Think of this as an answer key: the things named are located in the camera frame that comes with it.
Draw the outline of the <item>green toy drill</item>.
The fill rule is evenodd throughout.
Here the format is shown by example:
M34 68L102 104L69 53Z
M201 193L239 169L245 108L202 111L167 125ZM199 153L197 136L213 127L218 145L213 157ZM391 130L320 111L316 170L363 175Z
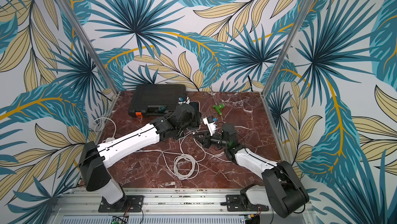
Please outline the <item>green toy drill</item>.
M219 105L213 105L212 108L217 112L219 116L223 116L222 110L224 109L224 104L220 103Z

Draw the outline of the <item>black smartphone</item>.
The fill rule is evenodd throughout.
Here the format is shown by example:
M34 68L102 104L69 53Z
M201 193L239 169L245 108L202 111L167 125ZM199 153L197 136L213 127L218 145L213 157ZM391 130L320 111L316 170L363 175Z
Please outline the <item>black smartphone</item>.
M198 101L190 102L190 105L194 108L194 118L188 127L189 130L199 130L201 124L201 113L200 103Z

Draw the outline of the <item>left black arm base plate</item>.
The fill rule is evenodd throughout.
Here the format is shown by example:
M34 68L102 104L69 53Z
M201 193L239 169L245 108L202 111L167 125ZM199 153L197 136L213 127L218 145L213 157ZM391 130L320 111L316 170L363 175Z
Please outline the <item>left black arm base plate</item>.
M142 210L144 196L124 196L115 204L109 204L103 197L101 199L99 213L139 213Z

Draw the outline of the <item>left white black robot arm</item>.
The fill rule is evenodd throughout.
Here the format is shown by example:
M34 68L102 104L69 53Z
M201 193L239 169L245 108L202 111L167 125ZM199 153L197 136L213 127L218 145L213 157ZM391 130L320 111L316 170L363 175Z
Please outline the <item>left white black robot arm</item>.
M127 197L108 168L139 149L170 138L177 140L187 129L199 127L201 113L198 106L198 103L180 104L174 112L157 117L121 138L85 144L78 163L85 189L98 193L112 207L124 207Z

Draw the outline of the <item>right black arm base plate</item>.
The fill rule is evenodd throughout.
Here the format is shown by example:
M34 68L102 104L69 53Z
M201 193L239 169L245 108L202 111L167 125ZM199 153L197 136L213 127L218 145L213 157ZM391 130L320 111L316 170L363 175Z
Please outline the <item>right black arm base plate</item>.
M268 206L254 205L243 195L226 195L226 200L220 203L226 206L228 212L267 212Z

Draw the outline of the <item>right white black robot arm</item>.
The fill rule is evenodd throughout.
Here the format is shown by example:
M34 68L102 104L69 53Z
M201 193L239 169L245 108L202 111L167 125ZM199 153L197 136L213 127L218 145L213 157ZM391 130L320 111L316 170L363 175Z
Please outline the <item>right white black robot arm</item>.
M221 133L208 131L194 134L193 138L205 148L212 145L222 148L230 162L248 169L263 180L263 186L245 187L237 199L228 200L227 205L247 211L255 207L270 207L282 218L292 213L298 214L299 209L306 209L309 195L292 165L287 161L270 161L249 150L239 142L242 136L234 125L227 123L222 126Z

